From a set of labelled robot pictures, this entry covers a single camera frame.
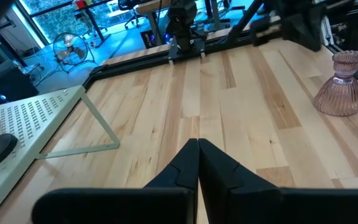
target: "metal bracket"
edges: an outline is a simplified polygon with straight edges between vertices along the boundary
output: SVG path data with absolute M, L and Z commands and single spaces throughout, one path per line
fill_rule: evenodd
M 83 147 L 83 148 L 77 148 L 77 149 L 69 149 L 64 151 L 58 151 L 58 152 L 50 152 L 47 154 L 40 153 L 36 159 L 50 159 L 50 158 L 56 158 L 56 157 L 63 157 L 63 156 L 72 156 L 77 154 L 84 154 L 84 153 L 90 153 L 90 152 L 99 152 L 99 151 L 106 151 L 111 149 L 117 149 L 119 147 L 119 139 L 117 138 L 116 134 L 112 131 L 106 120 L 101 116 L 98 109 L 94 106 L 92 101 L 88 98 L 85 92 L 81 94 L 81 100 L 84 102 L 84 104 L 88 107 L 88 109 L 91 111 L 93 116 L 99 121 L 100 125 L 103 127 L 103 129 L 107 132 L 109 137 L 112 139 L 112 144 L 103 144 L 100 146 L 92 146 L 92 147 Z

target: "window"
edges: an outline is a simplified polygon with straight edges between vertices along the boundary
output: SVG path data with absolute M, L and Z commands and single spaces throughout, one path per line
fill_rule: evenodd
M 20 0 L 20 2 L 29 14 L 34 14 L 50 7 L 68 2 L 68 0 Z
M 116 3 L 92 7 L 91 11 L 99 27 L 111 27 L 132 17 L 132 11 L 120 11 Z
M 83 35 L 87 30 L 84 22 L 75 19 L 73 6 L 65 6 L 33 18 L 49 42 L 62 32 Z

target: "metal stand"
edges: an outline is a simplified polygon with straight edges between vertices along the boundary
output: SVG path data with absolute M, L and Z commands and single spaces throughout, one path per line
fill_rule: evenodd
M 59 152 L 50 152 L 47 154 L 40 153 L 37 157 L 35 157 L 36 159 L 50 159 L 50 158 L 63 157 L 63 156 L 72 156 L 72 155 L 77 155 L 77 154 L 117 149 L 119 147 L 120 142 L 119 142 L 119 139 L 117 138 L 116 134 L 112 131 L 112 129 L 110 128 L 110 126 L 106 122 L 106 120 L 101 116 L 98 109 L 96 109 L 96 107 L 94 106 L 92 101 L 88 98 L 86 93 L 83 92 L 81 94 L 80 98 L 84 102 L 84 104 L 88 107 L 88 109 L 91 111 L 93 116 L 99 121 L 100 125 L 107 132 L 109 137 L 112 139 L 113 143 L 112 144 L 104 144 L 104 145 L 100 145 L 100 146 L 93 146 L 93 147 L 69 149 L 69 150 L 59 151 Z
M 160 29 L 158 28 L 158 24 L 157 24 L 157 14 L 155 12 L 148 13 L 147 19 L 149 20 L 150 27 L 152 28 L 152 31 L 154 33 L 155 43 L 158 46 L 162 45 L 161 33 L 160 33 Z
M 218 2 L 216 0 L 211 1 L 212 6 L 212 15 L 214 17 L 214 25 L 216 30 L 221 30 L 221 23 L 219 21 L 219 8 L 218 8 Z
M 99 38 L 100 38 L 101 42 L 100 42 L 99 45 L 97 45 L 95 47 L 95 48 L 99 48 L 104 43 L 104 41 L 106 41 L 107 38 L 109 38 L 111 36 L 111 34 L 107 35 L 107 37 L 104 37 L 102 32 L 100 31 L 99 27 L 98 27 L 98 24 L 96 23 L 93 15 L 92 15 L 92 12 L 90 11 L 90 9 L 88 7 L 85 8 L 85 13 L 89 16 L 89 19 L 91 20 L 92 25 L 94 26 L 94 29 L 96 30 L 96 32 L 99 35 Z

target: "pink glass vase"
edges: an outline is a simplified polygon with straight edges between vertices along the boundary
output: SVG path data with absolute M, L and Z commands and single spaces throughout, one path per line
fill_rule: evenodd
M 345 51 L 333 55 L 334 76 L 320 89 L 313 105 L 322 113 L 349 116 L 358 112 L 358 52 Z

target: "butcher block countertop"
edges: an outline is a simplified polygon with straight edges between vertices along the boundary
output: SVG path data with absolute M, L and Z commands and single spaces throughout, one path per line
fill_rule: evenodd
M 331 57 L 275 40 L 95 82 L 88 96 L 120 148 L 35 161 L 1 205 L 0 223 L 30 223 L 34 202 L 53 189 L 142 187 L 189 138 L 210 140 L 278 186 L 358 188 L 358 114 L 328 116 L 311 103 L 333 75 Z M 80 103 L 44 152 L 108 139 Z

